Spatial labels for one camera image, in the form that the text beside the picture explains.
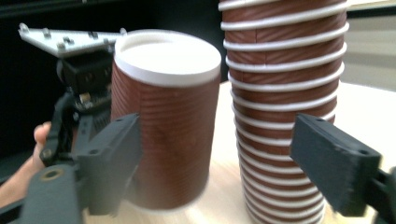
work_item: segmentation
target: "stack of cups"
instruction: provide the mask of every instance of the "stack of cups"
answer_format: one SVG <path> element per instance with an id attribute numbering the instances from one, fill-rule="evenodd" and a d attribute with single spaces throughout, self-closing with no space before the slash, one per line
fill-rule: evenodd
<path id="1" fill-rule="evenodd" d="M 290 142 L 297 113 L 334 121 L 347 1 L 230 0 L 219 10 L 247 210 L 259 223 L 319 223 L 323 196 Z"/>

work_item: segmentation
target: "white lid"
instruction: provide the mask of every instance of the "white lid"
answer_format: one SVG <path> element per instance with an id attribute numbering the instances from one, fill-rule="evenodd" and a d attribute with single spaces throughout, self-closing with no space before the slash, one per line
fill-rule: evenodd
<path id="1" fill-rule="evenodd" d="M 163 87 L 196 86 L 219 75 L 219 51 L 192 35 L 140 30 L 119 38 L 114 61 L 129 77 Z"/>

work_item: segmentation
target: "table surface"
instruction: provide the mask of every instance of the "table surface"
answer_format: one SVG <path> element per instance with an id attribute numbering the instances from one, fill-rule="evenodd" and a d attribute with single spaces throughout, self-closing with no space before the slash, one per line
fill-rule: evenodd
<path id="1" fill-rule="evenodd" d="M 254 223 L 245 208 L 239 175 L 236 140 L 231 110 L 231 84 L 222 83 L 213 141 L 210 177 L 203 195 L 185 209 L 148 214 L 136 210 L 129 203 L 121 204 L 119 214 L 88 216 L 87 223 Z M 381 169 L 388 172 L 396 162 L 396 92 L 341 83 L 335 125 L 383 155 Z M 328 205 L 322 223 L 372 223 L 374 210 L 365 217 L 346 218 L 332 212 Z"/>

